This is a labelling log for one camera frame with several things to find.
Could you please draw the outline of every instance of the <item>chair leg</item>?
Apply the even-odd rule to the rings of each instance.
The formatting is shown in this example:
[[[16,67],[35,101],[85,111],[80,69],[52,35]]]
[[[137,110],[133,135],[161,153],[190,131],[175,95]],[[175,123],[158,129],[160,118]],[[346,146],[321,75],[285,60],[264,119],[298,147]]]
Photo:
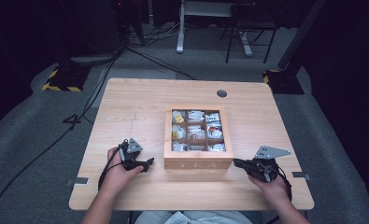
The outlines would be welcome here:
[[[233,43],[233,35],[234,35],[234,27],[231,28],[230,42],[228,43],[227,57],[225,58],[226,63],[228,63],[228,58],[230,57],[231,44]]]
[[[263,34],[264,30],[260,31],[260,33],[257,35],[257,37],[253,40],[253,42],[256,42],[258,38]]]
[[[266,51],[266,55],[265,55],[265,58],[263,59],[263,63],[266,63],[266,59],[268,59],[269,50],[271,50],[272,42],[274,41],[274,37],[275,37],[276,32],[277,32],[277,29],[275,29],[274,32],[272,33],[271,41],[269,41],[268,50]]]
[[[227,31],[227,29],[228,29],[228,26],[225,26],[224,31],[222,32],[222,34],[220,36],[220,40],[222,40],[222,38],[224,37],[225,32]]]

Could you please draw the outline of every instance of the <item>person's left hand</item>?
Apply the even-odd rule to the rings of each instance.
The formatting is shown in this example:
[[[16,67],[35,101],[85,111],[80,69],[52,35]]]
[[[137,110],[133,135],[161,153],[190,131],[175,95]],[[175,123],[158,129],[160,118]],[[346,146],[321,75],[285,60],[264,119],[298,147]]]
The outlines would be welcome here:
[[[107,159],[109,160],[116,150],[115,147],[110,149],[107,153]],[[108,168],[121,163],[121,155],[117,152],[109,164]],[[112,167],[106,173],[105,180],[99,191],[110,194],[112,197],[117,197],[118,193],[125,188],[129,181],[138,175],[143,170],[143,166],[137,166],[133,170],[126,171],[122,164]]]

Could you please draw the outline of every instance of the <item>handheld controller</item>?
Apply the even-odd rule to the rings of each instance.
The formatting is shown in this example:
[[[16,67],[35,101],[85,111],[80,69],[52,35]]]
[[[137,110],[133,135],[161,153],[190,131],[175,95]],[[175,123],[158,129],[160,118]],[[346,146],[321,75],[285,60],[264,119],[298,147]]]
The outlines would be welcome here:
[[[127,171],[133,170],[137,166],[143,166],[143,170],[141,172],[146,173],[149,170],[149,167],[154,162],[154,158],[151,158],[147,161],[137,161],[136,158],[140,154],[141,150],[143,150],[143,148],[133,138],[131,138],[129,141],[127,139],[123,140],[123,142],[118,145],[118,147],[108,160],[105,169],[101,173],[98,183],[98,189],[102,187],[103,181],[106,177],[106,173],[109,169],[108,166],[117,153],[120,153],[121,155],[121,163],[113,164],[113,166],[122,165],[123,168]]]
[[[234,159],[234,166],[242,168],[248,175],[253,176],[265,183],[269,183],[280,175],[287,189],[287,194],[291,200],[291,184],[286,176],[279,172],[280,168],[275,160],[276,157],[290,155],[289,150],[283,150],[275,147],[261,146],[257,151],[257,154],[252,160],[240,160]]]

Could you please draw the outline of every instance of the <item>black cable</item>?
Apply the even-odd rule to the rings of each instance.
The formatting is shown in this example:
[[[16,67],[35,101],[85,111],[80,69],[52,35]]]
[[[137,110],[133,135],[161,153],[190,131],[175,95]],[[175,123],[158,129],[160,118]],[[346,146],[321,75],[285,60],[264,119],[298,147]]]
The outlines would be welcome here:
[[[192,79],[192,80],[198,80],[196,77],[193,77],[193,76],[191,76],[190,74],[183,72],[182,70],[180,70],[180,69],[176,68],[175,66],[173,66],[173,65],[172,65],[172,64],[170,64],[170,63],[166,63],[166,62],[164,62],[162,59],[159,59],[159,58],[156,58],[156,57],[150,56],[150,55],[148,55],[148,54],[146,54],[146,53],[139,53],[139,52],[137,52],[137,51],[135,51],[135,50],[133,50],[133,49],[130,49],[130,48],[128,48],[128,47],[126,47],[126,49],[128,49],[129,51],[131,51],[131,52],[133,52],[133,53],[135,53],[135,54],[137,54],[137,55],[140,55],[141,57],[143,57],[143,58],[145,58],[145,59],[147,59],[147,60],[150,60],[150,61],[152,61],[152,62],[154,62],[154,63],[156,63],[156,64],[158,64],[158,65],[160,65],[160,66],[162,66],[162,67],[164,67],[164,68],[167,68],[167,69],[172,70],[172,71],[174,71],[174,72],[180,73],[181,75],[184,75],[184,76],[186,76],[186,77],[189,77],[189,78],[190,78],[190,79]],[[153,60],[153,59],[151,59],[151,58],[154,58],[154,59],[156,59],[156,60],[159,60],[159,61],[161,61],[162,63],[168,64],[168,65],[169,65],[169,66],[171,66],[171,67],[168,67],[168,66],[166,66],[166,65],[164,65],[164,64],[162,64],[162,63],[158,63],[158,62],[156,62],[155,60]]]
[[[117,59],[120,57],[121,55],[121,50],[119,50],[119,52],[115,55],[115,58],[113,61],[111,61],[111,63],[107,66],[106,68],[106,71],[105,71],[105,76],[103,78],[103,83],[104,83],[104,80],[106,80],[106,76],[109,72],[109,70],[111,69],[111,66],[114,62],[117,61]],[[99,91],[96,93],[96,96],[99,94],[100,90],[102,89],[103,85],[100,85],[99,87]],[[35,161],[37,161],[41,156],[43,156],[46,152],[48,152],[52,147],[54,147],[60,140],[62,140],[66,135],[67,133],[69,133],[73,128],[74,126],[78,123],[78,121],[83,118],[86,114],[86,112],[88,112],[88,110],[91,108],[92,104],[94,103],[96,97],[93,98],[92,102],[88,105],[87,108],[85,108],[82,112],[82,114],[78,117],[78,119],[75,119],[74,122],[70,125],[70,127],[64,131],[64,133],[59,136],[51,145],[49,145],[46,149],[44,149],[41,153],[39,153],[34,159],[32,159],[29,163],[27,163],[8,183],[7,185],[4,187],[4,189],[0,192],[0,199],[1,197],[4,195],[4,193],[7,191],[7,189],[11,186],[11,184],[25,171],[27,170],[27,168],[29,168]]]
[[[71,60],[75,64],[78,64],[79,66],[82,66],[82,67],[94,67],[94,66],[98,66],[98,65],[101,65],[101,64],[110,63],[111,61],[114,60],[115,55],[116,54],[111,54],[111,56],[109,58],[94,60],[94,61],[90,61],[90,62],[76,62],[76,61],[73,61],[73,59],[71,59]]]
[[[100,188],[102,187],[102,184],[105,181],[107,171],[109,171],[109,169],[111,169],[114,166],[118,166],[118,165],[122,164],[122,161],[121,161],[120,163],[115,164],[115,165],[108,168],[109,164],[112,162],[115,155],[118,153],[118,151],[120,151],[120,147],[121,147],[121,145],[118,145],[118,147],[115,148],[114,152],[112,153],[111,157],[108,159],[107,164],[106,164],[105,168],[103,169],[103,172],[100,174],[99,181],[97,183],[97,190],[100,190]]]
[[[175,27],[176,27],[176,26],[171,27],[171,28],[167,28],[167,29],[165,29],[164,31],[161,31],[161,30],[162,30],[162,28],[159,28],[159,31],[158,31],[157,33],[155,33],[155,34],[153,34],[153,33],[152,33],[155,29],[152,29],[152,30],[151,30],[147,35],[144,35],[144,37],[145,37],[145,44],[144,44],[144,45],[143,45],[143,44],[133,43],[131,38],[129,38],[129,39],[128,39],[128,43],[127,43],[127,45],[128,45],[128,46],[130,46],[130,47],[132,47],[132,48],[143,48],[143,47],[149,47],[149,46],[151,46],[153,43],[155,43],[155,42],[157,42],[157,41],[159,41],[159,40],[165,40],[165,39],[167,39],[167,38],[171,37],[172,35],[177,35],[177,34],[171,34],[171,35],[169,35],[169,33],[170,33],[172,30],[174,30],[174,28],[175,28]]]
[[[108,172],[109,170],[111,170],[111,168],[113,168],[113,167],[115,167],[115,166],[119,166],[119,165],[122,165],[122,162],[120,162],[120,163],[118,163],[118,164],[115,164],[115,165],[110,166],[110,167],[107,169],[107,172]]]
[[[84,118],[90,123],[90,124],[94,124],[93,123],[93,121],[91,121],[90,119],[88,119],[87,117],[86,117],[86,115],[84,115]]]

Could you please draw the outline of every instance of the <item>chair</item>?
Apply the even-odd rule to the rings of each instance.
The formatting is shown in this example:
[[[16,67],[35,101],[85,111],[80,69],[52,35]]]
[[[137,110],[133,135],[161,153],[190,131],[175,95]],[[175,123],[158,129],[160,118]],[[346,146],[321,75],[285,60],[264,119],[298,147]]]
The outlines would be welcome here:
[[[279,17],[282,14],[283,7],[286,5],[285,2],[287,2],[287,0],[275,0],[274,3],[268,0],[237,0],[236,4],[231,6],[230,22],[225,27],[220,37],[220,40],[222,40],[227,29],[231,27],[230,42],[228,44],[227,56],[225,59],[226,63],[228,63],[230,56],[234,32],[241,32],[241,35],[245,35],[246,32],[259,32],[250,45],[268,46],[268,50],[263,59],[263,62],[266,63],[275,34],[279,28]],[[269,44],[255,43],[264,31],[273,32]]]

